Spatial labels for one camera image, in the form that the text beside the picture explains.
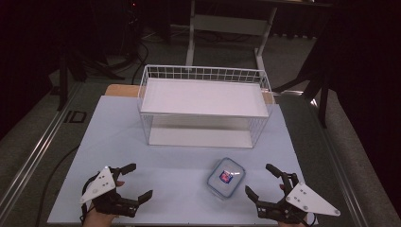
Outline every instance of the label sticker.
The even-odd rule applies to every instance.
[[[233,175],[229,171],[224,170],[220,174],[220,179],[224,183],[229,183],[232,180],[232,178],[233,178]]]

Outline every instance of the white wire basket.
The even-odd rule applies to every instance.
[[[265,71],[147,65],[138,110],[149,145],[253,148],[272,112]]]

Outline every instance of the white tabletop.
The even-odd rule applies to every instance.
[[[104,166],[137,168],[119,180],[117,192],[127,199],[153,190],[135,218],[121,217],[126,225],[269,225],[257,217],[254,203],[245,194],[248,185],[261,201],[277,202],[284,196],[281,179],[266,169],[267,163],[282,171],[303,175],[278,105],[255,148],[190,148],[148,146],[137,110],[137,98],[103,96],[96,107],[77,155],[57,197],[49,223],[79,223],[78,204],[85,182]],[[229,157],[242,165],[246,176],[233,196],[219,200],[206,186],[215,165]]]

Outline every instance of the human hand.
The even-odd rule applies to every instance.
[[[305,227],[303,225],[303,223],[299,223],[299,224],[285,224],[284,222],[280,222],[278,221],[278,226],[279,227]]]
[[[122,186],[124,182],[117,181],[117,187]],[[112,225],[113,219],[117,218],[117,215],[107,215],[97,212],[94,208],[94,204],[91,203],[86,219],[83,222],[82,227],[109,227]]]
[[[280,184],[280,189],[284,191],[285,187],[283,184]],[[286,224],[284,222],[281,221],[277,221],[278,222],[278,227],[305,227],[303,225],[303,223],[299,223],[299,224]]]

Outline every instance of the small box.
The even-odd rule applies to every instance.
[[[207,185],[221,199],[229,199],[242,179],[245,169],[230,158],[223,158],[207,180]]]

